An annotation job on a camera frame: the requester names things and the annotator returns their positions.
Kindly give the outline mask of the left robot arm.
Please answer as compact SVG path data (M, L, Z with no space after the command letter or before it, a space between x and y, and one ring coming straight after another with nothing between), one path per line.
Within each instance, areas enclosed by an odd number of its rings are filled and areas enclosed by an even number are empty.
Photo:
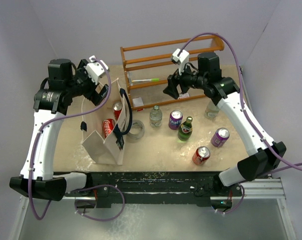
M93 183L84 173L54 175L53 162L62 123L69 116L73 98L84 96L97 108L110 95L110 84L96 92L99 80L109 75L108 66L95 56L82 59L78 66L69 59L54 59L48 64L48 77L34 96L34 128L29 152L19 176L10 179L11 189L28 198L60 201L76 190L82 196L93 192Z

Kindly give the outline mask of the beige canvas tote bag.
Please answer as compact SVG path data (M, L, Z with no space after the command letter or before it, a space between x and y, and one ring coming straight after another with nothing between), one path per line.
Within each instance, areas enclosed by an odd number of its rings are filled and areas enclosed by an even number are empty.
M115 120L112 106L121 102L123 108L118 120ZM102 122L113 119L115 126L112 133L104 138ZM122 165L126 136L131 129L133 113L126 90L115 79L111 84L111 93L106 103L98 110L82 116L82 145L97 164Z

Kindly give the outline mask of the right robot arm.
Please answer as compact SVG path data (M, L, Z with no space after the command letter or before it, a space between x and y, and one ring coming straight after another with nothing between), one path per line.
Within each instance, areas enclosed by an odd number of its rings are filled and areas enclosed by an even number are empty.
M231 190L231 185L242 181L252 181L276 169L279 158L286 152L283 142L275 142L257 122L254 115L240 97L240 89L230 77L223 77L219 57L214 52L198 55L198 68L192 72L187 66L189 52L177 49L171 57L179 67L168 77L164 93L177 99L178 88L186 93L190 88L200 89L226 114L241 137L248 157L233 168L222 171L213 183L214 192L223 196Z

